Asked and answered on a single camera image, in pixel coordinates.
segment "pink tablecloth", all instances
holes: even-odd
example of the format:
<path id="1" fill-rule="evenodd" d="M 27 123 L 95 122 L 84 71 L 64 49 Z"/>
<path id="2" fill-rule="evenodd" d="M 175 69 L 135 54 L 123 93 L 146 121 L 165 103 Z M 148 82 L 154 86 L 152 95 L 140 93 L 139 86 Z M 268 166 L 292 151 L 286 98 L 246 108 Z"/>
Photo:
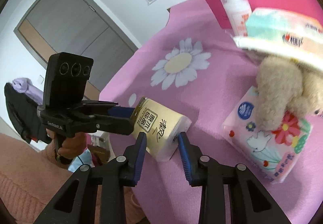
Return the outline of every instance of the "pink tablecloth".
<path id="1" fill-rule="evenodd" d="M 187 38 L 192 39 L 192 46 Z M 188 130 L 192 144 L 222 164 L 246 164 L 292 224 L 306 224 L 323 200 L 322 118 L 310 119 L 313 133 L 282 184 L 269 184 L 221 137 L 221 124 L 255 85 L 256 72 L 257 67 L 220 29 L 205 1 L 191 0 L 171 9 L 167 26 L 122 67 L 100 100 L 135 106 L 141 96 L 147 96 L 188 116 L 193 121 Z M 116 155 L 134 143 L 131 136 L 112 135 L 110 139 Z M 163 163 L 147 153 L 141 180 L 133 191 L 153 224 L 198 223 L 201 188 L 188 185 L 178 150 Z"/>

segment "printed blue flower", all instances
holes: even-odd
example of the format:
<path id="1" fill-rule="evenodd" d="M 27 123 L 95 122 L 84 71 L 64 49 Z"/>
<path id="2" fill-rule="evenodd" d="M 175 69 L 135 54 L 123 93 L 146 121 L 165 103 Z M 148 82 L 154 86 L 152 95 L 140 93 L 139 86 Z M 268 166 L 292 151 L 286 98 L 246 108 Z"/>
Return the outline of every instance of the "printed blue flower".
<path id="1" fill-rule="evenodd" d="M 245 128 L 248 131 L 253 131 L 256 128 L 256 124 L 254 122 L 249 122 Z"/>

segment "beige plush toy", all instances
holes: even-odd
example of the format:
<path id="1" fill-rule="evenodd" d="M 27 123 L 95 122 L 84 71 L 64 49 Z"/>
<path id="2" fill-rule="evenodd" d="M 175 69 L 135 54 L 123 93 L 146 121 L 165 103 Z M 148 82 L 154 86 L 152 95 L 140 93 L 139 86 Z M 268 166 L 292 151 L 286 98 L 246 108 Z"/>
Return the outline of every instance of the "beige plush toy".
<path id="1" fill-rule="evenodd" d="M 323 109 L 323 76 L 275 56 L 266 57 L 256 77 L 258 105 L 256 124 L 263 130 L 277 129 L 289 110 L 298 118 Z"/>

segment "camera lens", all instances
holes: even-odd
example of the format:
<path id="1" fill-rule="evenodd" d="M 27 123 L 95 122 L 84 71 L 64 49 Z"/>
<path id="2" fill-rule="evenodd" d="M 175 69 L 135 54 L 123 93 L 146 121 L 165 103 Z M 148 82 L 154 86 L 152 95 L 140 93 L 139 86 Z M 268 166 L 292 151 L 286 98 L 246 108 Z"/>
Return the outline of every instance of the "camera lens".
<path id="1" fill-rule="evenodd" d="M 80 63 L 75 63 L 73 66 L 72 66 L 72 69 L 71 69 L 71 73 L 72 73 L 72 76 L 78 76 L 81 72 L 81 65 Z"/>
<path id="2" fill-rule="evenodd" d="M 83 75 L 88 76 L 90 74 L 90 67 L 86 66 L 83 70 Z"/>
<path id="3" fill-rule="evenodd" d="M 65 75 L 67 71 L 68 71 L 68 64 L 67 63 L 61 64 L 59 68 L 59 72 L 61 73 L 61 75 Z"/>

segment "hand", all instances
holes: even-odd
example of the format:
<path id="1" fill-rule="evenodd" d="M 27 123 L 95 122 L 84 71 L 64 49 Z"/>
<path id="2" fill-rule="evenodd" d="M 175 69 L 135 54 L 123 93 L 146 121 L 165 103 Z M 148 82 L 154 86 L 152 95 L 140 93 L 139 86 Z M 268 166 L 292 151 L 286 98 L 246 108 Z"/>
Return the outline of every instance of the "hand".
<path id="1" fill-rule="evenodd" d="M 46 130 L 51 139 L 54 139 L 56 132 L 49 129 Z M 86 134 L 84 132 L 78 132 L 73 138 L 66 138 L 62 144 L 62 147 L 58 150 L 59 155 L 65 158 L 75 158 L 83 153 L 86 148 Z"/>

